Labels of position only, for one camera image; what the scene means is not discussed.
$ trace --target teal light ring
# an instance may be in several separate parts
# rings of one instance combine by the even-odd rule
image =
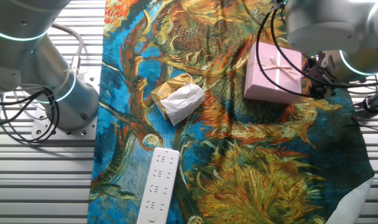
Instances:
[[[76,85],[76,75],[73,74],[73,77],[74,77],[74,79],[73,79],[73,84],[71,85],[69,91],[68,91],[66,94],[64,94],[63,97],[57,99],[56,102],[59,102],[59,101],[65,99],[65,98],[71,93],[71,91],[73,91],[73,89],[74,89],[74,87],[75,87],[75,85]],[[43,101],[40,101],[40,100],[37,100],[37,102],[39,102],[39,103],[50,103],[50,102],[43,102]]]
[[[344,57],[344,53],[342,50],[339,51],[339,55],[341,56],[341,60],[344,62],[345,66],[347,66],[352,72],[354,73],[357,73],[357,74],[360,74],[360,75],[376,75],[377,73],[364,73],[364,72],[361,72],[361,71],[358,71],[356,70],[355,68],[353,68],[345,59]]]
[[[38,38],[44,36],[47,32],[48,32],[48,30],[46,30],[43,34],[38,35],[37,37],[30,37],[30,38],[11,37],[11,36],[8,36],[8,35],[2,34],[2,33],[0,33],[0,37],[5,38],[5,39],[9,39],[9,40],[15,40],[15,41],[31,41],[31,40],[35,40],[35,39],[38,39]]]

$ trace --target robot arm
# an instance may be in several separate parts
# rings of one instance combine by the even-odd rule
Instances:
[[[0,0],[0,92],[19,85],[45,85],[57,93],[61,116],[59,128],[72,130],[95,116],[99,95],[78,78],[49,39],[47,30],[70,0]],[[78,57],[73,62],[79,64]],[[46,97],[39,102],[50,113]]]
[[[288,44],[301,52],[326,51],[324,65],[349,82],[378,73],[378,0],[289,0]]]

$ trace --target power strip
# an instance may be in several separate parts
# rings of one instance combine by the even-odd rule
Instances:
[[[137,224],[167,222],[178,162],[178,151],[159,147],[154,149]]]

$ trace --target fabric edge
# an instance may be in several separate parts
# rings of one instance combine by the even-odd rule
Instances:
[[[333,211],[326,224],[355,224],[369,193],[373,178],[365,181],[345,195]]]

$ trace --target van gogh painting print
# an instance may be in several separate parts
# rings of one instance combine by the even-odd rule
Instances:
[[[180,152],[167,223],[324,224],[374,173],[345,91],[243,99],[269,0],[107,0],[88,223],[136,223],[152,150]],[[267,23],[263,42],[272,43]],[[275,22],[284,46],[285,26]],[[190,74],[205,101],[176,125],[150,92]]]

